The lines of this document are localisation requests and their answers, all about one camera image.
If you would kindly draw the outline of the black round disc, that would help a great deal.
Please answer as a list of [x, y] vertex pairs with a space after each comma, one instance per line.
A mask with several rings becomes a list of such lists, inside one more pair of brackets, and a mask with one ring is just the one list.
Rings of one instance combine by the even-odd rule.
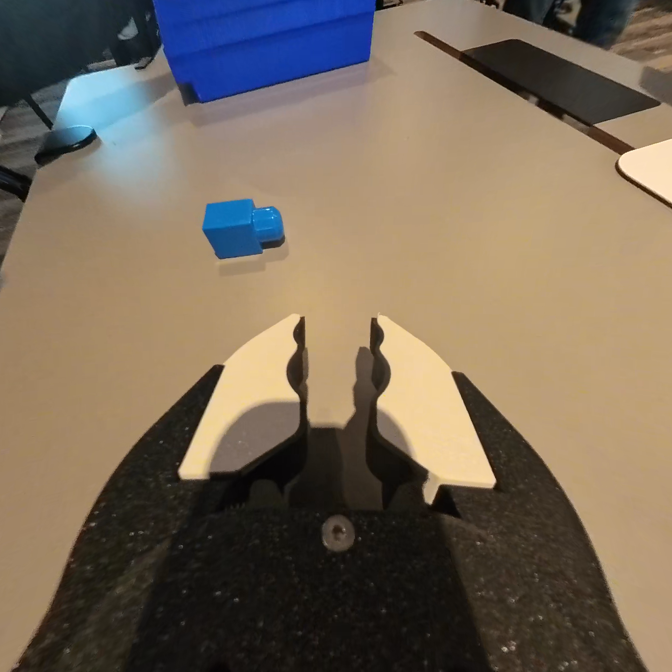
[[44, 136], [34, 160], [38, 166], [49, 164], [63, 155], [88, 147], [96, 139], [95, 129], [86, 125], [52, 129]]

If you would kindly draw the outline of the black table mat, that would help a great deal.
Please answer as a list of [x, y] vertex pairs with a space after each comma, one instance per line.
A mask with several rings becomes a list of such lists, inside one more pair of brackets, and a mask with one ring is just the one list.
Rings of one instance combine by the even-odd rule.
[[462, 52], [467, 63], [594, 126], [660, 106], [660, 101], [517, 39]]

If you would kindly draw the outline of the white board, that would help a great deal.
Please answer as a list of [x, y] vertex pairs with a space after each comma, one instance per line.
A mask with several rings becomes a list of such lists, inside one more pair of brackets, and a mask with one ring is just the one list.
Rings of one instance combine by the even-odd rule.
[[624, 179], [671, 206], [671, 139], [626, 152], [618, 158], [616, 169]]

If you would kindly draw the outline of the dark office chair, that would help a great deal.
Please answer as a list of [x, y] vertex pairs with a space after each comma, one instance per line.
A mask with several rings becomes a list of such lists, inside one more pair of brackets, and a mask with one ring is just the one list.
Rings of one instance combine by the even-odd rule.
[[160, 47], [152, 1], [2, 1], [1, 110], [106, 54], [124, 66], [151, 60]]

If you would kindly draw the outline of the blue plastic bin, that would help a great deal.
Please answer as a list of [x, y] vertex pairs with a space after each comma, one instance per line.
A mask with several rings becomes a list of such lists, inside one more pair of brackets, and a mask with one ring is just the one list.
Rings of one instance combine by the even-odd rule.
[[185, 104], [365, 63], [375, 1], [154, 1]]

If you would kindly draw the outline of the blue mega block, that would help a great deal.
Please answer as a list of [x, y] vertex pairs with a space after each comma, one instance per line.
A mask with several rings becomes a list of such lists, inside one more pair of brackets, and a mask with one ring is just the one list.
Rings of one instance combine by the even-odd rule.
[[280, 211], [257, 207], [252, 199], [208, 204], [202, 231], [218, 259], [258, 256], [285, 242]]

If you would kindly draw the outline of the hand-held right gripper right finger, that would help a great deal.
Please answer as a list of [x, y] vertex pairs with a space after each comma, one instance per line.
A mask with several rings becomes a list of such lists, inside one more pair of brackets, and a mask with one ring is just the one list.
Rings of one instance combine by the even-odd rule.
[[376, 448], [367, 461], [386, 498], [408, 481], [426, 505], [444, 487], [492, 491], [497, 479], [451, 367], [385, 315], [372, 319], [370, 350]]

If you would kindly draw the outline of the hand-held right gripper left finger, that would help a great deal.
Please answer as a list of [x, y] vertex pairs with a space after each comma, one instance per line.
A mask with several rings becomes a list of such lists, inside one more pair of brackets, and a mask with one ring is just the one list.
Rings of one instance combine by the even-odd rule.
[[305, 319], [291, 314], [229, 357], [179, 466], [182, 481], [250, 473], [306, 428]]

